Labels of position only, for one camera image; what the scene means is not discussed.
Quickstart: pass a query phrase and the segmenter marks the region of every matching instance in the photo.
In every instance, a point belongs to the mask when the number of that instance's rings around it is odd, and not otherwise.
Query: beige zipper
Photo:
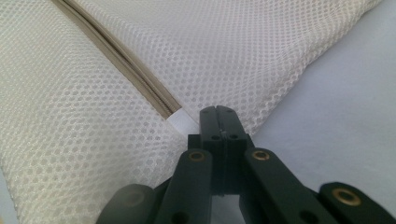
[[[181,108],[147,67],[87,11],[73,0],[52,1],[90,38],[165,119]]]

